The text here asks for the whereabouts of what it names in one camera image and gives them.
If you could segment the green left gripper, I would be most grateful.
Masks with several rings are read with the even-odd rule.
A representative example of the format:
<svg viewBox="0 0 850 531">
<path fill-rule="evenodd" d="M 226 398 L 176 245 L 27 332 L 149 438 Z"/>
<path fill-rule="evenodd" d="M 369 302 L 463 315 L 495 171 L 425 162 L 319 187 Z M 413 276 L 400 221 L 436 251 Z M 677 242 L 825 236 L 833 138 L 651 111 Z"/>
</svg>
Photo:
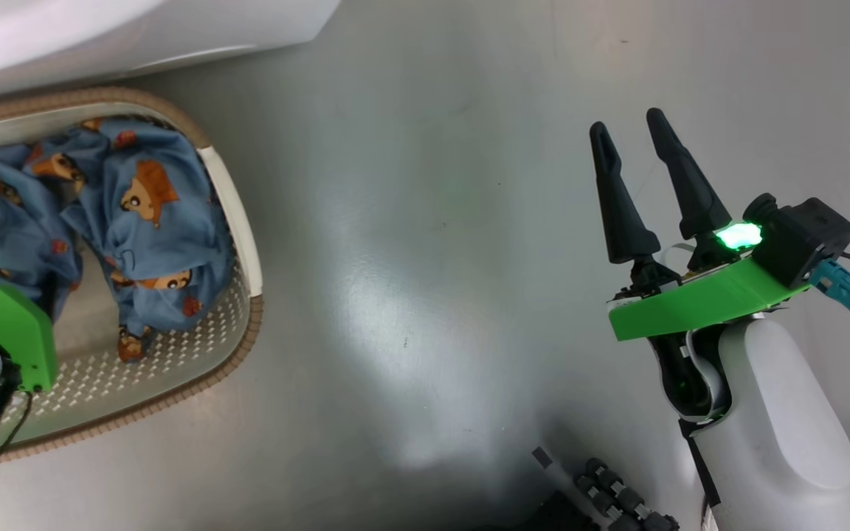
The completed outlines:
<svg viewBox="0 0 850 531">
<path fill-rule="evenodd" d="M 0 285 L 0 347 L 20 369 L 21 390 L 52 390 L 58 363 L 51 317 L 12 285 Z"/>
</svg>

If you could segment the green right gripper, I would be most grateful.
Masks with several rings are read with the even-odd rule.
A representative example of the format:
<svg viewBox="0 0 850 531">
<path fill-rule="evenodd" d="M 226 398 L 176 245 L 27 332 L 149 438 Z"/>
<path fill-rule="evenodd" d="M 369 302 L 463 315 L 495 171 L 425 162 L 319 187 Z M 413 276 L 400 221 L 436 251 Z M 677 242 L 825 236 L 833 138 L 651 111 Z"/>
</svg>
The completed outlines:
<svg viewBox="0 0 850 531">
<path fill-rule="evenodd" d="M 611 300 L 608 319 L 618 341 L 649 340 L 668 403 L 679 417 L 688 423 L 707 423 L 725 414 L 730 393 L 722 369 L 712 359 L 716 348 L 695 346 L 695 333 L 770 310 L 806 286 L 783 286 L 753 262 L 752 250 L 761 241 L 759 226 L 746 222 L 728 226 L 732 216 L 664 111 L 649 108 L 646 121 L 655 153 L 670 175 L 682 216 L 682 238 L 695 239 L 699 245 L 716 240 L 728 251 L 738 251 L 739 261 L 688 275 L 682 285 L 648 298 Z M 654 261 L 654 253 L 660 251 L 657 235 L 646 228 L 635 208 L 607 127 L 595 122 L 588 134 L 609 261 Z"/>
</svg>

